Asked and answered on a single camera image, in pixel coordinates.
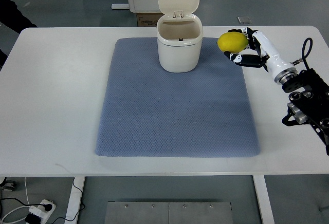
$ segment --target robotic arm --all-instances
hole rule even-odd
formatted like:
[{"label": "robotic arm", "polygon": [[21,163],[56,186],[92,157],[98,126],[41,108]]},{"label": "robotic arm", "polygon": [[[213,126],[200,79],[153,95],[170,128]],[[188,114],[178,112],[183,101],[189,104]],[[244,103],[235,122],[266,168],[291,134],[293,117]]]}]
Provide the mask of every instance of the robotic arm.
[{"label": "robotic arm", "polygon": [[[232,62],[246,67],[264,67],[273,80],[282,85],[285,93],[290,93],[288,114],[282,119],[286,126],[309,124],[326,146],[329,155],[329,86],[308,67],[306,57],[312,49],[312,39],[307,38],[302,48],[302,59],[288,63],[284,61],[271,41],[260,31],[250,28],[233,29],[229,32],[243,33],[248,40],[246,48],[257,55],[238,54],[225,51]],[[306,43],[310,42],[305,55]],[[294,65],[304,62],[306,70],[297,72]]]}]

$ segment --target person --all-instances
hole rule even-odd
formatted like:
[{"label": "person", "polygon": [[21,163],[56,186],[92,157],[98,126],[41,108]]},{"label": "person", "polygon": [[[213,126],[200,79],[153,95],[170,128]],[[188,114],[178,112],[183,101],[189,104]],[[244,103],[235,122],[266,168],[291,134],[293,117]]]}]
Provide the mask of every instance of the person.
[{"label": "person", "polygon": [[[11,0],[0,0],[0,22],[10,29],[21,33],[29,27],[37,27],[28,18],[24,17],[17,9],[15,2]],[[6,62],[7,55],[0,49],[0,70]]]}]

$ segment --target white cable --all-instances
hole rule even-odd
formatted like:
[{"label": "white cable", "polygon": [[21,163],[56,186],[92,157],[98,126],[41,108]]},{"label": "white cable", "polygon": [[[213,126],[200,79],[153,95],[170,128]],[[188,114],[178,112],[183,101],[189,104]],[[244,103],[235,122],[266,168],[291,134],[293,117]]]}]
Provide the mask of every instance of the white cable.
[{"label": "white cable", "polygon": [[27,196],[26,177],[25,177],[25,179],[24,179],[24,184],[25,184],[25,192],[26,192],[26,200],[27,200],[27,204],[30,204],[30,203],[29,203],[29,198],[28,198],[28,196]]},{"label": "white cable", "polygon": [[5,215],[5,216],[1,219],[1,223],[2,223],[2,224],[14,224],[14,223],[17,223],[17,222],[19,222],[19,221],[24,220],[25,217],[22,218],[22,219],[20,219],[20,220],[13,221],[13,222],[4,222],[4,219],[5,219],[9,214],[11,214],[12,212],[14,212],[14,211],[16,211],[16,210],[18,210],[18,209],[21,209],[21,208],[29,208],[29,206],[20,206],[20,207],[18,207],[18,208],[16,208],[16,209],[13,209],[12,211],[10,211],[7,215]]}]

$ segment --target trash can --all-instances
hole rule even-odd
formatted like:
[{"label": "trash can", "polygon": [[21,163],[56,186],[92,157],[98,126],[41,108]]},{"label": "trash can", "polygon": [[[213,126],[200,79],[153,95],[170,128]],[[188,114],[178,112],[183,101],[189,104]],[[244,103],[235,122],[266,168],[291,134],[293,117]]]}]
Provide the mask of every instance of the trash can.
[{"label": "trash can", "polygon": [[192,14],[200,0],[159,0],[164,14],[157,23],[158,52],[161,66],[169,72],[187,72],[198,63],[203,28]]}]

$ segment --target yellow lemon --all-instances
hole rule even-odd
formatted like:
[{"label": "yellow lemon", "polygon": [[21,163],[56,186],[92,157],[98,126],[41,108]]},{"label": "yellow lemon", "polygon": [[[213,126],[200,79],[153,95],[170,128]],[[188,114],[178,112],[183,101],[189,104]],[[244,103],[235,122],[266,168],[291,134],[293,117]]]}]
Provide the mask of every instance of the yellow lemon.
[{"label": "yellow lemon", "polygon": [[226,32],[217,41],[221,51],[239,53],[248,45],[248,39],[239,32]]}]

